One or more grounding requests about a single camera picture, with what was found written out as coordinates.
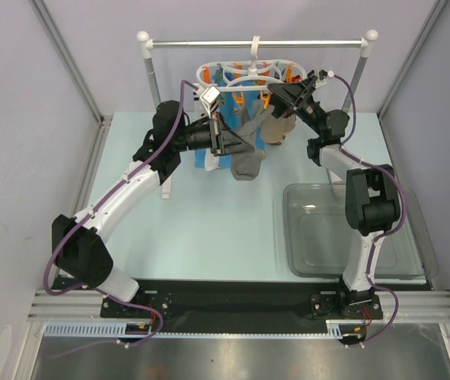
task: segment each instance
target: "white wall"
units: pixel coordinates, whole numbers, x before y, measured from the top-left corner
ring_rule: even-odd
[[[70,213],[96,123],[26,0],[0,1],[0,329],[12,369],[51,252]]]
[[[377,29],[380,39],[357,91],[361,111],[375,112],[412,46],[434,0],[46,0],[103,114],[153,109],[135,36],[146,30],[159,40],[352,39]],[[197,67],[219,59],[248,59],[247,49],[160,50],[153,60],[161,98],[178,97],[179,82]],[[264,59],[287,58],[309,70],[328,68],[351,79],[354,49],[262,50]],[[342,85],[318,98],[340,107]]]
[[[450,4],[383,122],[397,169],[418,194],[450,289]]]

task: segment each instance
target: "metal floor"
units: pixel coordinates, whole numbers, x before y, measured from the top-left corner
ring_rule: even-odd
[[[365,349],[345,349],[335,340],[185,338],[128,350],[103,344],[48,358],[91,341],[44,338],[32,380],[450,379],[438,325],[394,325]]]

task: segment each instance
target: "brown cloth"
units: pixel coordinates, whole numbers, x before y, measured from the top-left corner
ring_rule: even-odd
[[[286,135],[295,128],[295,121],[295,115],[287,118],[280,117],[279,119],[269,115],[262,123],[260,137],[265,143],[279,145]]]

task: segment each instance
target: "gray sock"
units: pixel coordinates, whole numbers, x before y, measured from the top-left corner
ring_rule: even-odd
[[[274,106],[269,105],[267,109],[263,108],[263,101],[257,100],[253,102],[252,120],[249,120],[242,127],[236,129],[236,133],[246,141],[255,146],[256,131],[262,122],[274,111]],[[252,153],[237,153],[232,156],[232,171],[233,178],[237,181],[252,181],[259,174],[259,168],[262,165],[262,160],[265,157],[265,152],[255,147]]]

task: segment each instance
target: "blue cloth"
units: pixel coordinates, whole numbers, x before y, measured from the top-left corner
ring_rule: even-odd
[[[228,80],[233,80],[233,75],[231,73],[225,73]],[[225,81],[220,81],[218,86],[226,86]],[[252,81],[245,81],[241,82],[239,85],[243,86],[252,86]],[[252,115],[252,105],[253,102],[258,100],[259,91],[244,91],[244,99],[245,99],[245,106],[248,110],[248,115],[250,119],[253,119]],[[238,127],[241,127],[240,125],[240,115],[235,115],[233,113],[234,109],[239,108],[239,105],[233,98],[232,93],[221,93],[221,98],[223,100],[223,104],[219,106],[219,112],[222,114],[223,119],[225,120],[226,124],[232,129],[232,131],[235,131]],[[256,147],[258,149],[265,149],[265,142],[260,137],[261,134],[261,127],[258,128],[258,131],[256,132]],[[196,150],[195,151],[195,167],[196,168],[204,168],[205,167],[205,158],[206,158],[206,150]],[[232,166],[232,156],[221,156],[219,157],[219,166],[223,169],[229,169]]]

